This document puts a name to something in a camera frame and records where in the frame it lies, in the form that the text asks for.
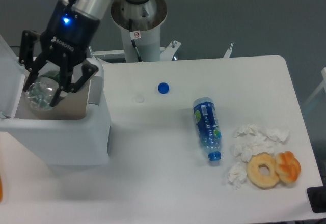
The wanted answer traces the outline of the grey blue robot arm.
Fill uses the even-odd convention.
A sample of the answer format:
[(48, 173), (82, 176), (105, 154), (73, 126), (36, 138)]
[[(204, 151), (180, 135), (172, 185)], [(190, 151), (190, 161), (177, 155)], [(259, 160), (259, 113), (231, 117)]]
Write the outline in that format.
[[(78, 92), (97, 72), (87, 48), (112, 0), (58, 0), (42, 33), (22, 32), (19, 62), (29, 72), (25, 98), (33, 109), (49, 110), (62, 93)], [(129, 31), (147, 30), (158, 13), (155, 0), (115, 0), (115, 19)]]

